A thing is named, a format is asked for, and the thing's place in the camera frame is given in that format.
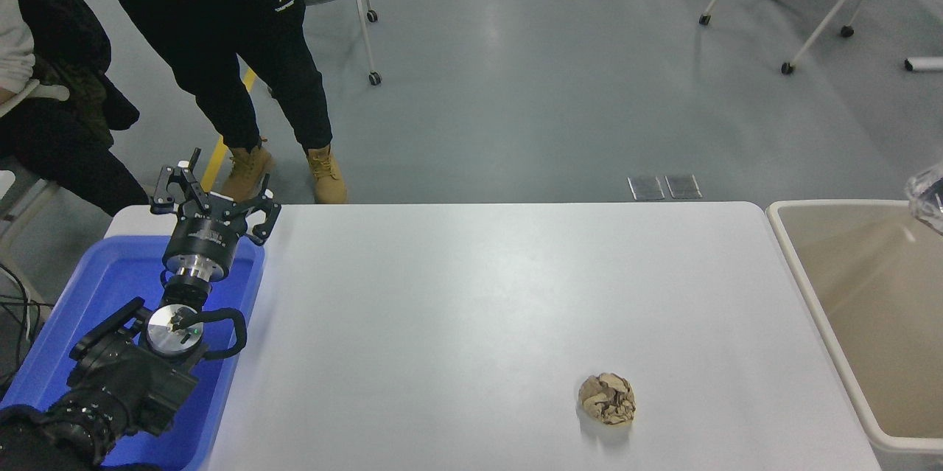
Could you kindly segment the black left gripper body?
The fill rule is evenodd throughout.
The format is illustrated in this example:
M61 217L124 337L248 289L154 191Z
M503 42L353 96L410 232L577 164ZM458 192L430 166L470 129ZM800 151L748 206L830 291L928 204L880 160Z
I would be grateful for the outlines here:
M245 236L239 227L242 227L239 223L226 225L213 217L179 214L163 259L198 255L211 260L232 260L239 240Z

